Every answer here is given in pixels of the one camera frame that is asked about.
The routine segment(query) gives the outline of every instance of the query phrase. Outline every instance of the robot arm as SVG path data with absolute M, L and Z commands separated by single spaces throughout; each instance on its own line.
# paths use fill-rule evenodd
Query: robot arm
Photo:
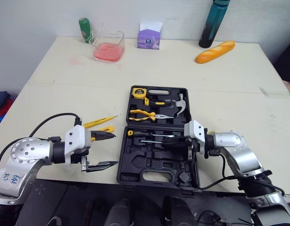
M 264 170 L 256 155 L 246 146 L 243 136 L 236 132 L 211 133 L 197 121 L 185 124 L 184 136 L 197 139 L 199 153 L 207 158 L 224 155 L 239 189 L 244 190 L 251 208 L 255 225 L 290 225 L 290 207 L 282 194 L 276 190 L 268 178 L 270 170 Z
M 76 125 L 66 133 L 65 142 L 61 142 L 59 137 L 48 140 L 27 137 L 17 141 L 11 148 L 7 163 L 0 169 L 0 225 L 15 225 L 42 166 L 52 163 L 70 166 L 81 162 L 81 170 L 90 172 L 104 170 L 117 163 L 99 162 L 96 166 L 89 166 L 87 161 L 91 137 L 100 140 L 114 136 Z

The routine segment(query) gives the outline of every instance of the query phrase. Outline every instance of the pink liquid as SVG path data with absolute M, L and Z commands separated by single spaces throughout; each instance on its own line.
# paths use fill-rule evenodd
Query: pink liquid
M 123 47 L 119 45 L 103 43 L 99 45 L 93 56 L 99 60 L 117 61 L 121 58 Z

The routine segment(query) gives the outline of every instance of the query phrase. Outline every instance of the white table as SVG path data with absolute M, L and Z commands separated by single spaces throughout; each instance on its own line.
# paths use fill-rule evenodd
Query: white table
M 192 118 L 209 130 L 232 129 L 244 135 L 264 168 L 273 171 L 273 184 L 290 193 L 290 95 L 279 75 L 257 44 L 236 43 L 230 53 L 199 65 L 194 58 L 201 51 L 193 41 L 162 40 L 160 50 L 146 50 L 137 49 L 136 40 L 125 40 L 122 58 L 105 63 L 92 59 L 91 48 L 81 38 L 58 37 L 0 124 L 0 151 L 56 113 L 74 112 L 84 122 L 117 114 L 93 127 L 114 125 L 116 138 L 93 143 L 88 157 L 91 164 L 117 161 L 130 87 L 186 87 Z M 71 116 L 54 119 L 36 136 L 64 138 L 73 121 Z M 221 178 L 220 158 L 200 156 L 198 162 L 202 186 Z M 38 178 L 112 184 L 116 172 L 117 166 L 84 173 L 80 164 L 59 164 L 41 168 Z M 210 190 L 239 192 L 236 181 Z

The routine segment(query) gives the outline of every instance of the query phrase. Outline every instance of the foam tool tray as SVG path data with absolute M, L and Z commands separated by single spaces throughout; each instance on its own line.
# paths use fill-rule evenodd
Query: foam tool tray
M 140 92 L 135 98 L 133 93 Z M 185 101 L 185 110 L 177 116 L 181 107 L 175 105 L 181 94 Z M 157 107 L 151 103 L 167 103 Z M 141 113 L 131 113 L 131 110 L 143 110 L 149 113 L 172 116 L 168 119 L 132 121 L 130 118 L 147 117 Z M 117 172 L 118 183 L 133 189 L 135 186 L 158 186 L 182 190 L 196 190 L 198 182 L 197 161 L 195 173 L 191 176 L 191 161 L 185 149 L 169 149 L 161 143 L 145 143 L 141 140 L 161 142 L 168 137 L 154 135 L 183 136 L 184 124 L 191 120 L 188 91 L 185 88 L 167 88 L 150 86 L 132 86 L 127 109 L 127 126 L 124 129 L 122 149 Z M 141 131 L 152 133 L 149 136 L 129 136 L 128 132 Z

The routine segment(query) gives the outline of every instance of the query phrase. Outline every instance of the green bottle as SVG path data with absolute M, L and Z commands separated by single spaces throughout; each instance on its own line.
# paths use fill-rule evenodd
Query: green bottle
M 85 17 L 79 19 L 79 25 L 80 25 L 81 33 L 85 42 L 89 43 L 89 40 L 92 37 L 92 29 L 91 29 L 91 24 L 89 22 L 89 19 Z

